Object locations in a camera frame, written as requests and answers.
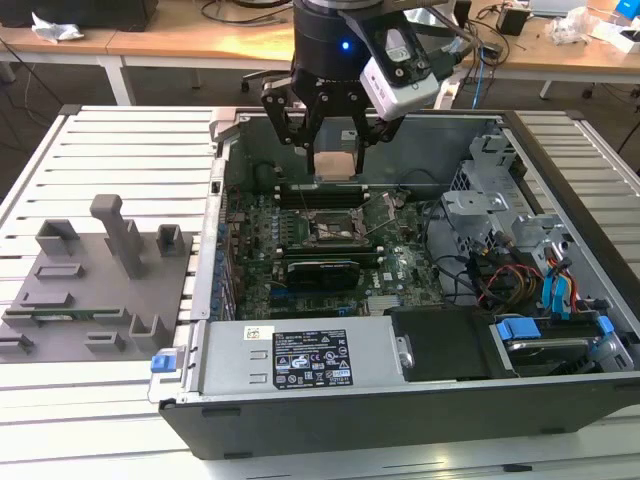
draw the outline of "circuit board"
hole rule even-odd
[[[372,200],[360,210],[310,211],[282,209],[267,195],[231,194],[227,219],[241,284],[235,318],[370,316],[394,306],[442,303],[440,282],[420,244],[421,206],[407,203],[391,210],[392,195],[372,192]],[[366,228],[366,233],[359,228]],[[292,292],[278,276],[283,246],[303,248],[314,241],[331,245],[345,240],[376,248],[376,263],[359,270],[354,288]],[[319,253],[314,260],[322,258]]]

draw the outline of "slotted platform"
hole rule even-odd
[[[0,206],[0,310],[39,251],[33,235],[42,219],[68,217],[79,232],[97,231],[86,212],[99,192],[119,193],[123,215],[140,231],[169,219],[195,233],[193,274],[213,152],[210,116],[206,108],[85,107],[59,117]],[[182,321],[192,291],[188,276]],[[174,344],[184,345],[186,334],[178,327]],[[148,381],[146,361],[0,365],[0,477],[588,480],[640,472],[639,407],[576,434],[201,462],[147,401]],[[516,463],[533,472],[504,472]]]
[[[518,112],[602,230],[640,277],[640,181],[591,125],[565,112]],[[529,173],[540,206],[554,211]]]

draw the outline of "warning label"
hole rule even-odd
[[[353,385],[347,332],[274,333],[273,378],[280,390]]]

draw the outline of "desk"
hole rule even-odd
[[[495,0],[474,0],[471,18]],[[612,10],[615,0],[590,0],[590,5]],[[292,23],[258,28],[239,28],[207,20],[200,14],[201,1],[160,0],[145,32],[86,30],[86,38],[52,45],[39,40],[29,29],[0,29],[0,35],[26,62],[101,65],[105,68],[119,105],[135,104],[126,67],[184,67],[247,70],[288,69],[293,55]],[[223,7],[226,19],[250,18],[253,10],[230,4]],[[281,14],[291,19],[291,12]],[[485,22],[493,25],[497,15]],[[514,80],[637,83],[640,55],[624,55],[615,47],[593,40],[590,45],[555,46],[546,38],[548,20],[527,22],[520,37],[509,37],[511,54],[495,72],[496,78]],[[486,41],[501,43],[484,27]],[[15,60],[0,50],[0,61]],[[461,68],[470,65],[470,59]]]

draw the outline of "floor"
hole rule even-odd
[[[115,104],[104,70],[100,67],[38,65],[35,72],[65,103]],[[139,105],[259,105],[259,83],[253,85],[249,93],[240,92],[243,73],[203,70],[203,86],[194,90],[189,86],[187,70],[131,69]],[[4,91],[0,95],[0,199],[6,195],[46,133],[45,128],[19,108],[25,105],[29,72],[18,66],[16,78],[13,84],[2,86]],[[610,145],[617,148],[640,120],[640,115],[634,115],[635,100],[626,93],[631,86],[598,86],[593,97],[585,100],[581,93],[586,86],[554,83],[548,94],[549,100],[541,100],[538,96],[541,82],[496,81],[486,95],[480,96],[478,108],[508,109],[517,105],[525,110],[578,110]],[[456,100],[455,107],[470,108],[474,91],[475,86],[468,85]],[[29,83],[28,93],[29,108],[52,120],[59,106],[35,78]],[[640,132],[628,142],[622,156],[632,168],[640,168]]]

